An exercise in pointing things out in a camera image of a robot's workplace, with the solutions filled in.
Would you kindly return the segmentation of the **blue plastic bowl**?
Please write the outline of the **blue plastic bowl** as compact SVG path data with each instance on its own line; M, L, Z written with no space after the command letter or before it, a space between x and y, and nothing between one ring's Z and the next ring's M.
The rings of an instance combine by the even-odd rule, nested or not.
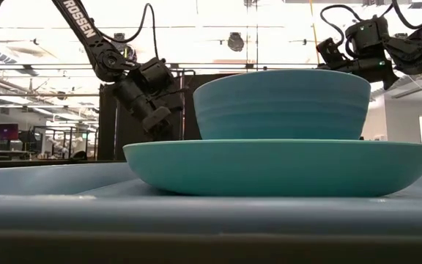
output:
M371 85L330 70L268 70L218 78L193 93L203 139L358 139Z

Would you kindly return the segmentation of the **distant lab workbench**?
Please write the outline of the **distant lab workbench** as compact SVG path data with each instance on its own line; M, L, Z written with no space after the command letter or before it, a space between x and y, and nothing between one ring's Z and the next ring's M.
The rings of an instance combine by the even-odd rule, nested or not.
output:
M18 132L22 151L39 160L96 159L99 130L80 124L36 125Z

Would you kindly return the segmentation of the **black folding partition screen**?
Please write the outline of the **black folding partition screen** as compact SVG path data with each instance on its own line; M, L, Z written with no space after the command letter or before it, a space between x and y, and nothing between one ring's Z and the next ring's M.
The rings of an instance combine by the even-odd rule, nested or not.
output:
M190 80L196 76L195 70L175 70L177 89L183 93L163 98L169 106L182 106L185 110L185 97L191 93ZM100 87L99 139L97 143L97 160L123 161L125 155L122 147L136 142L151 140L142 130L140 123L122 107L108 92L106 86Z

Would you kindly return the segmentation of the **silver ceiling duct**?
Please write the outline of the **silver ceiling duct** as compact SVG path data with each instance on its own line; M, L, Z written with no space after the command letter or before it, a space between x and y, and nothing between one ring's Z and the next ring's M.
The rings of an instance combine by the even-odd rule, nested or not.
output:
M44 52L25 47L7 46L5 43L0 42L0 65L18 64L22 60L22 54L41 57Z

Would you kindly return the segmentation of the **black aluminium table frame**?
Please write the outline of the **black aluminium table frame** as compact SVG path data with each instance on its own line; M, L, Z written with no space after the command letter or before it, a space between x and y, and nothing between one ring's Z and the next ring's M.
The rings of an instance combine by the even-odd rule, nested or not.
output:
M124 161L88 161L88 160L41 160L41 161L0 161L0 168L26 167L26 166L55 166L73 164L107 164L124 163Z

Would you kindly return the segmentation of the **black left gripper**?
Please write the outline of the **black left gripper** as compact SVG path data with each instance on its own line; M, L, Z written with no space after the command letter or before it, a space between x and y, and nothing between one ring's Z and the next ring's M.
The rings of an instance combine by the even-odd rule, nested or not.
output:
M154 141L174 141L185 138L185 110L182 106L169 106L164 97L178 95L183 90L173 84L164 90L148 93L132 76L124 76L114 83L114 97L131 116L135 117L146 134Z

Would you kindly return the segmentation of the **teal plastic plate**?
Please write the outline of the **teal plastic plate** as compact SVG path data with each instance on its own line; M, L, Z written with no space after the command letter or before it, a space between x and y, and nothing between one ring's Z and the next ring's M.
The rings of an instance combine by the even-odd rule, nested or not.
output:
M219 197L381 197L422 176L422 144L329 139L213 139L123 147L145 183Z

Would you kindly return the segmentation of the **blue plastic tray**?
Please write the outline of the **blue plastic tray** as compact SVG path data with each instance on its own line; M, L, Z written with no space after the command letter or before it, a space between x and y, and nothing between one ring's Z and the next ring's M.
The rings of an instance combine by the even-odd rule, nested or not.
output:
M237 198L160 191L124 163L2 168L0 230L422 236L422 177L379 198Z

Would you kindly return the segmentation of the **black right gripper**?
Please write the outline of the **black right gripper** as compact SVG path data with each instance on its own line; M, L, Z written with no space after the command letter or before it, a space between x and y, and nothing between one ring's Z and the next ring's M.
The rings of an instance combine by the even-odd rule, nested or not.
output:
M328 38L316 46L317 52L324 59L318 64L320 70L334 70L351 73L364 79L382 79L383 89L389 90L399 77L394 73L392 64L384 54L375 54L366 57L348 59L334 43Z

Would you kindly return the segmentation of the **purple-lit computer monitor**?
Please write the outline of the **purple-lit computer monitor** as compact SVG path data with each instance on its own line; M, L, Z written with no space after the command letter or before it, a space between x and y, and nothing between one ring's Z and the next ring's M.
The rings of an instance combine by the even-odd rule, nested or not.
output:
M18 124L0 123L0 140L18 140Z

